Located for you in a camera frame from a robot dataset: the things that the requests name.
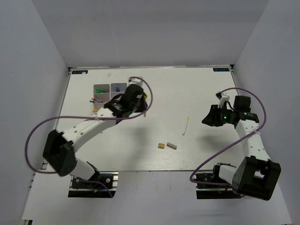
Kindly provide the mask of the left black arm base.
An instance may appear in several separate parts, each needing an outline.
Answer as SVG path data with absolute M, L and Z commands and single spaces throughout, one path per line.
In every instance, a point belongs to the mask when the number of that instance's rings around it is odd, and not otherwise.
M 82 181 L 72 177 L 69 198 L 113 198 L 118 186 L 118 172 L 101 172 L 97 183 Z

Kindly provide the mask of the red gel pen refill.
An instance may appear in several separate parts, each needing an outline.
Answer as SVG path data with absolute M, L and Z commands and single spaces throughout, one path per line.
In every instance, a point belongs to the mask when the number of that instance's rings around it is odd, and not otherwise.
M 97 102 L 97 103 L 103 103 L 103 101 L 101 101 L 101 100 L 98 100 L 98 99 L 95 99 L 95 98 L 91 98 L 91 101 L 93 101 L 93 102 Z

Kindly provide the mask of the tan eraser block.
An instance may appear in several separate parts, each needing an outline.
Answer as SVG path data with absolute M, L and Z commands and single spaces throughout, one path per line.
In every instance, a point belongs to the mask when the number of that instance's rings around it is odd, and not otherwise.
M 158 148 L 160 148 L 160 149 L 164 149 L 164 148 L 165 148 L 165 144 L 163 144 L 163 143 L 159 143 L 159 144 L 158 144 Z

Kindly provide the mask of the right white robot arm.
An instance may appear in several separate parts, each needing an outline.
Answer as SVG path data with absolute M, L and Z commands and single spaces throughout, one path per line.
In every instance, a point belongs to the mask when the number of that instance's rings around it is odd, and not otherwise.
M 202 123 L 211 127 L 234 125 L 239 138 L 243 139 L 241 146 L 244 158 L 239 166 L 217 163 L 206 181 L 211 181 L 217 187 L 225 184 L 231 186 L 235 194 L 268 201 L 277 184 L 281 167 L 271 160 L 264 148 L 257 131 L 258 116 L 251 112 L 251 98 L 236 96 L 231 108 L 229 96 L 221 93 L 216 96 L 219 103 L 211 106 Z

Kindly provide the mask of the grey eraser block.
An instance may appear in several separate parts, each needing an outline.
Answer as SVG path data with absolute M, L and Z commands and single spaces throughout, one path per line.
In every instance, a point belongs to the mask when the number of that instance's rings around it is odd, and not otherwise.
M 174 150 L 177 149 L 177 145 L 172 144 L 172 143 L 170 143 L 170 142 L 167 143 L 167 147 L 172 148 L 172 149 L 174 149 Z

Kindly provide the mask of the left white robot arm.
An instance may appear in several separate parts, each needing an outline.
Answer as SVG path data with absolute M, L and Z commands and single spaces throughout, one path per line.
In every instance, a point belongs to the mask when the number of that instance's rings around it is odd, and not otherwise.
M 94 165 L 76 158 L 76 152 L 90 139 L 116 126 L 123 118 L 144 112 L 148 107 L 145 97 L 141 86 L 131 84 L 125 93 L 104 104 L 90 120 L 84 120 L 65 131 L 51 131 L 46 140 L 44 159 L 59 176 L 72 175 L 82 179 L 88 187 L 96 186 L 99 171 Z

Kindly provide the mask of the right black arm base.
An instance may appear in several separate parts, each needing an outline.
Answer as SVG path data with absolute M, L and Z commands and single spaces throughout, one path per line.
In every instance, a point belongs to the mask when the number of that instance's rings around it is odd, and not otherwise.
M 192 181 L 224 183 L 225 181 L 214 177 L 212 172 L 198 172 L 192 177 Z M 198 200 L 217 200 L 217 199 L 241 199 L 242 196 L 235 194 L 232 186 L 218 186 L 212 184 L 196 184 L 196 198 Z

